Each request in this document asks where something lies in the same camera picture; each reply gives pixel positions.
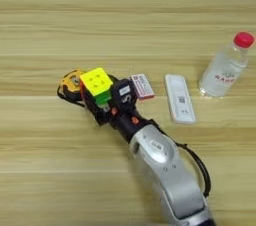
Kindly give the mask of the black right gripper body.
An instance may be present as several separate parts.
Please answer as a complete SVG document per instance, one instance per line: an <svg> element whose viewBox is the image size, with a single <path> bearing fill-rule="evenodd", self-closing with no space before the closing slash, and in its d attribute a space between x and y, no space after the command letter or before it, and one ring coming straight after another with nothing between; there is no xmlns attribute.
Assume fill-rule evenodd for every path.
<svg viewBox="0 0 256 226"><path fill-rule="evenodd" d="M153 119L143 118L135 106L118 108L111 105L108 111L100 108L97 111L97 122L99 125L109 123L127 142L145 126L156 125Z"/></svg>

